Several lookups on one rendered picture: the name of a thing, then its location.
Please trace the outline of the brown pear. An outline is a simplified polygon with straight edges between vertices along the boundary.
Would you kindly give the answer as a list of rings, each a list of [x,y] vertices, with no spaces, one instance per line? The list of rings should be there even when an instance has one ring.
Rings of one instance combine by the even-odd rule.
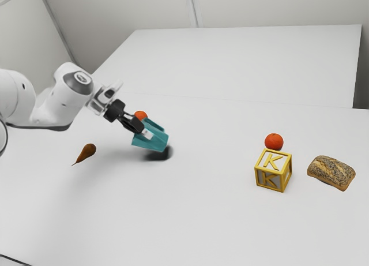
[[[71,165],[75,165],[77,163],[80,163],[82,161],[84,161],[85,159],[93,156],[96,153],[96,146],[92,143],[86,144],[82,151],[80,152],[79,156],[77,157],[76,161]]]

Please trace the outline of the seeded bread loaf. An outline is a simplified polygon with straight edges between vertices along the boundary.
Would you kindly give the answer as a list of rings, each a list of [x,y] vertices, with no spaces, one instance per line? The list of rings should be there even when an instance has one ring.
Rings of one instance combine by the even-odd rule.
[[[309,164],[307,175],[344,192],[355,178],[356,172],[351,166],[335,158],[319,155]]]

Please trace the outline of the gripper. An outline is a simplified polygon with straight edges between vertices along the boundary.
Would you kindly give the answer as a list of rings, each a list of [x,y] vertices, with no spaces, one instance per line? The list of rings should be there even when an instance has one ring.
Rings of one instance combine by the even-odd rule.
[[[135,115],[125,113],[124,108],[124,102],[115,99],[110,103],[103,117],[109,122],[114,122],[117,119],[125,129],[135,134],[141,134],[146,139],[152,139],[153,133],[146,129]]]

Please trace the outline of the teal faceted mug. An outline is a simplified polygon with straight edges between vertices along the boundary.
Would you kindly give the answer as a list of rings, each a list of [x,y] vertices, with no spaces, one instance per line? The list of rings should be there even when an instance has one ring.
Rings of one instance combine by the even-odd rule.
[[[142,119],[141,122],[144,124],[144,130],[142,133],[133,136],[131,144],[136,147],[163,152],[169,139],[164,128],[147,117]]]

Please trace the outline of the yellow letter block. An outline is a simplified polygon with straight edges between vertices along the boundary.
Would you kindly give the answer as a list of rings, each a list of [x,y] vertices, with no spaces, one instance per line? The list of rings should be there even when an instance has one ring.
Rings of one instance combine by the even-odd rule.
[[[264,148],[254,172],[257,186],[283,193],[292,175],[292,155]]]

